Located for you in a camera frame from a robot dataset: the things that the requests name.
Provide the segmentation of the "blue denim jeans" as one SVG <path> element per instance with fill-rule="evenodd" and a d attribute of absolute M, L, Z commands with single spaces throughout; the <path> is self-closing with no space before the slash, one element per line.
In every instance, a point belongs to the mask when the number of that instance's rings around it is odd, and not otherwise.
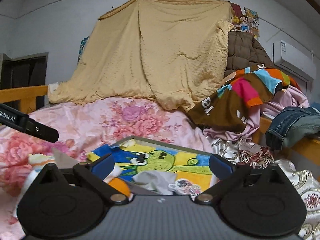
<path fill-rule="evenodd" d="M 318 132 L 319 110 L 313 107 L 285 107 L 267 129 L 266 144 L 273 150 L 291 148 L 307 135 Z"/>

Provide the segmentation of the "grey face mask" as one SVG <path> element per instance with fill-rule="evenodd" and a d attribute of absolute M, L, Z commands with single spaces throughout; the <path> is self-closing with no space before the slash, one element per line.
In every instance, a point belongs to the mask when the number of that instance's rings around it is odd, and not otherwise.
<path fill-rule="evenodd" d="M 72 168 L 74 165 L 79 163 L 76 159 L 55 148 L 53 148 L 53 156 L 58 168 Z"/>

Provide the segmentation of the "pink floral bedsheet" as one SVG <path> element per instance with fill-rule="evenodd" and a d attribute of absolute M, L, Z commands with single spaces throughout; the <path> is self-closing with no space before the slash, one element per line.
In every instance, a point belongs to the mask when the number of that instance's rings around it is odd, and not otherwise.
<path fill-rule="evenodd" d="M 15 207 L 24 182 L 57 149 L 77 161 L 96 148 L 131 135 L 199 151 L 212 150 L 203 132 L 183 112 L 167 112 L 146 99 L 107 98 L 86 105 L 61 103 L 35 111 L 36 121 L 57 129 L 59 140 L 49 143 L 6 126 L 1 127 L 1 239 L 21 239 L 24 232 Z"/>

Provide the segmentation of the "dark brown quilted blanket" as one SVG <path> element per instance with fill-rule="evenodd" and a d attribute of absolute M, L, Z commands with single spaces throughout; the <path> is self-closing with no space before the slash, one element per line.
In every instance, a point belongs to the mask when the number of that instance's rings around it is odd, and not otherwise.
<path fill-rule="evenodd" d="M 274 68 L 274 64 L 263 46 L 250 33 L 230 31 L 228 33 L 228 57 L 224 77 L 236 70 L 264 64 Z"/>

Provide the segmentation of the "white maroon brocade bedspread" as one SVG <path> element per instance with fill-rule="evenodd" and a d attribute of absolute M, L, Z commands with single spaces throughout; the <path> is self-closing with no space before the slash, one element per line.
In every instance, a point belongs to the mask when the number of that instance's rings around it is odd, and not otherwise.
<path fill-rule="evenodd" d="M 274 180 L 280 183 L 281 178 L 287 177 L 306 208 L 305 221 L 299 231 L 302 239 L 319 239 L 319 181 L 311 171 L 297 171 L 294 164 L 286 159 L 277 158 L 266 146 L 261 146 L 242 137 L 237 141 L 223 139 L 208 139 L 213 153 L 233 164 L 244 163 L 253 171 L 267 168 L 274 172 L 269 176 L 269 183 Z"/>

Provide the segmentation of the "white patterned sock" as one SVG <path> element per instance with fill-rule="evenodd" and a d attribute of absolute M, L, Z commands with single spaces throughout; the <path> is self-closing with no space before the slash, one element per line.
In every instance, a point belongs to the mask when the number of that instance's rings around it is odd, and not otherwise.
<path fill-rule="evenodd" d="M 174 183 L 168 185 L 168 189 L 178 195 L 190 195 L 195 197 L 199 195 L 202 190 L 197 184 L 193 184 L 187 179 L 178 179 Z"/>

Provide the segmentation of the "wooden bed frame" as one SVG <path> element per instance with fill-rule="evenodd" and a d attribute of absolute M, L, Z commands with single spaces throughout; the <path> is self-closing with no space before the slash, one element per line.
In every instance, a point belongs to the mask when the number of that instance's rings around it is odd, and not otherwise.
<path fill-rule="evenodd" d="M 19 101 L 18 110 L 29 114 L 36 110 L 36 98 L 45 96 L 48 93 L 48 86 L 31 86 L 11 89 L 1 89 L 1 103 Z"/>

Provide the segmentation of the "orange white plush toy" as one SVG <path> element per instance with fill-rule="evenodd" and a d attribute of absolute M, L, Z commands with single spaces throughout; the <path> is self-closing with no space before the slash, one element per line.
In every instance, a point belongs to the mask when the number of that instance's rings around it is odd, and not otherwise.
<path fill-rule="evenodd" d="M 103 180 L 105 183 L 115 188 L 117 191 L 127 196 L 129 199 L 132 197 L 131 190 L 127 183 L 119 178 L 121 175 L 121 168 L 118 165 L 114 165 L 113 170 Z"/>

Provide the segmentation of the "blue wall poster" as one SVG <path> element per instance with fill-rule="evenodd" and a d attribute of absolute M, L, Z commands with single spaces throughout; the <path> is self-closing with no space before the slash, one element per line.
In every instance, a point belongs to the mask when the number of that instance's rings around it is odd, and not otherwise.
<path fill-rule="evenodd" d="M 85 48 L 85 45 L 86 45 L 88 39 L 89 39 L 89 36 L 84 37 L 84 38 L 81 40 L 81 42 L 80 42 L 80 48 L 79 48 L 79 53 L 78 53 L 78 62 L 79 62 L 80 59 L 81 59 L 81 56 L 82 56 L 82 54 L 83 54 L 83 51 L 84 51 L 84 48 Z"/>

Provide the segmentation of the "cartoon wall poster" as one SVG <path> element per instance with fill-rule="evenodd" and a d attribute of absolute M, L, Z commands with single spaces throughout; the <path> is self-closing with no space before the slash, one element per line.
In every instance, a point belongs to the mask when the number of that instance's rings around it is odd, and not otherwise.
<path fill-rule="evenodd" d="M 231 20 L 235 28 L 239 31 L 250 33 L 258 39 L 260 30 L 257 12 L 235 3 L 231 3 L 231 7 L 234 11 Z"/>

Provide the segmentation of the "brown multicolour striped garment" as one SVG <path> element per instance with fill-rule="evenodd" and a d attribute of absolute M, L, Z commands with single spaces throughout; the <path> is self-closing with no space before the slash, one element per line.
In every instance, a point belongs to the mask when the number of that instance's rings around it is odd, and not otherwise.
<path fill-rule="evenodd" d="M 291 76 L 262 64 L 234 73 L 231 81 L 188 112 L 191 121 L 218 131 L 240 133 L 246 127 L 252 107 L 271 101 L 276 92 L 287 89 L 289 85 L 301 91 Z"/>

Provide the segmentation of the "tan yellow quilt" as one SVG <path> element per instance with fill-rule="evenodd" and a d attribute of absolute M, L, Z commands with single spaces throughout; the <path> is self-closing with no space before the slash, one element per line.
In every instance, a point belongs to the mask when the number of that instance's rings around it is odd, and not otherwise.
<path fill-rule="evenodd" d="M 51 103 L 112 96 L 191 110 L 223 80 L 231 4 L 223 0 L 130 0 L 102 15 L 70 80 Z"/>

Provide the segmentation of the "white wall air conditioner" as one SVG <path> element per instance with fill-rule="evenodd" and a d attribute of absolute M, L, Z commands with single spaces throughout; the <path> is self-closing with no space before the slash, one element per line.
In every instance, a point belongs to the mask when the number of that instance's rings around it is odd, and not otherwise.
<path fill-rule="evenodd" d="M 316 77 L 316 65 L 300 50 L 285 41 L 273 44 L 273 63 L 306 82 Z"/>

